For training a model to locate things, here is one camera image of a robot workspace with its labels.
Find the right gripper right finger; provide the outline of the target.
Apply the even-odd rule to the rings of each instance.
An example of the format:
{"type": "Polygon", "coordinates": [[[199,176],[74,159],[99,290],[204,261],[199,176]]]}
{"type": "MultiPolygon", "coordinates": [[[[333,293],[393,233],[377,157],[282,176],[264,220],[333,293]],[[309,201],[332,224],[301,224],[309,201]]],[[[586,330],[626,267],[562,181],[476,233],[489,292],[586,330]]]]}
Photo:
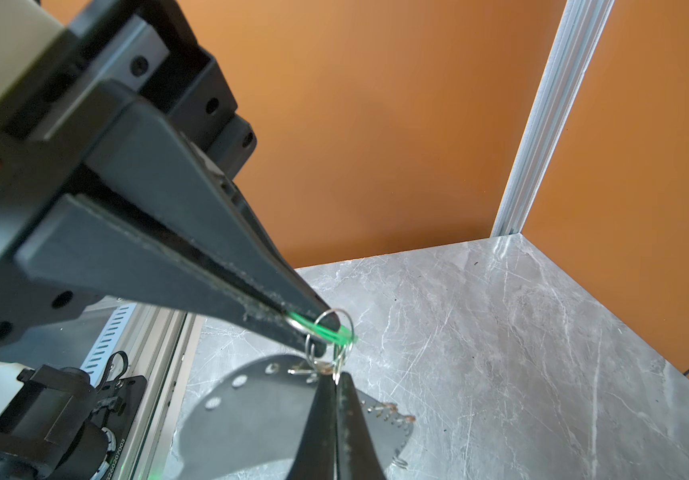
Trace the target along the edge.
{"type": "Polygon", "coordinates": [[[340,374],[336,384],[336,478],[386,479],[357,388],[347,372],[340,374]]]}

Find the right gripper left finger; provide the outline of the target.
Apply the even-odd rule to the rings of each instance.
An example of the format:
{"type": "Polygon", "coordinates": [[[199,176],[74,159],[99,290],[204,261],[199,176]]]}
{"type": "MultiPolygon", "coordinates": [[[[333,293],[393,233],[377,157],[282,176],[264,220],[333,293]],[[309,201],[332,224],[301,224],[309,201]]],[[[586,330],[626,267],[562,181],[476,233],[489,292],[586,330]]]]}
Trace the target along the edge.
{"type": "Polygon", "coordinates": [[[321,377],[288,480],[334,479],[336,473],[336,384],[321,377]]]}

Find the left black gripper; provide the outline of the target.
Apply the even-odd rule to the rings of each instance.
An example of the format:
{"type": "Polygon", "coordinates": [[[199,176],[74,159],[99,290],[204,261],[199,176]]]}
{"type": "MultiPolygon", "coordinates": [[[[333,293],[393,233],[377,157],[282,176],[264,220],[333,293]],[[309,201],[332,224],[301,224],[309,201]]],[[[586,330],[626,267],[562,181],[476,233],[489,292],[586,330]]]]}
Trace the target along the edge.
{"type": "Polygon", "coordinates": [[[0,345],[112,295],[304,350],[328,304],[234,185],[254,148],[178,3],[90,2],[0,102],[0,345]]]}

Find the green key tag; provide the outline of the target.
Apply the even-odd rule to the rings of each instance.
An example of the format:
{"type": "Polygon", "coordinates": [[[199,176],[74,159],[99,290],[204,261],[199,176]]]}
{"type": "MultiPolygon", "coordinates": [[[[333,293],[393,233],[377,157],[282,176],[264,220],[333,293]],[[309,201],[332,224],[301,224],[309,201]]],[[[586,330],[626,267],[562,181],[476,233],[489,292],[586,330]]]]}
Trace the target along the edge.
{"type": "Polygon", "coordinates": [[[324,312],[320,319],[312,321],[298,313],[288,312],[286,314],[286,322],[292,326],[292,328],[304,333],[310,334],[324,342],[338,346],[349,346],[354,344],[358,337],[356,336],[353,328],[346,328],[345,326],[340,326],[338,330],[332,330],[326,328],[320,324],[322,318],[325,318],[330,313],[336,312],[336,309],[330,309],[324,312]]]}

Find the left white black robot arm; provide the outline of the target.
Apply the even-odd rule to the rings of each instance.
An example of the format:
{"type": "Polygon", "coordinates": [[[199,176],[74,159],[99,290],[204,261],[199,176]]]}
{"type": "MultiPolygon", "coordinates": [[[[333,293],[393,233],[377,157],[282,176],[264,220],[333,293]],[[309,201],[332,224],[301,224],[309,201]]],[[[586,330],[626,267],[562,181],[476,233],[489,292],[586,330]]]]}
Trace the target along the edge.
{"type": "MultiPolygon", "coordinates": [[[[106,296],[208,315],[296,350],[340,321],[234,183],[256,148],[176,1],[93,1],[72,22],[0,1],[0,346],[106,296]]],[[[0,479],[90,479],[124,429],[84,370],[0,385],[0,479]]]]}

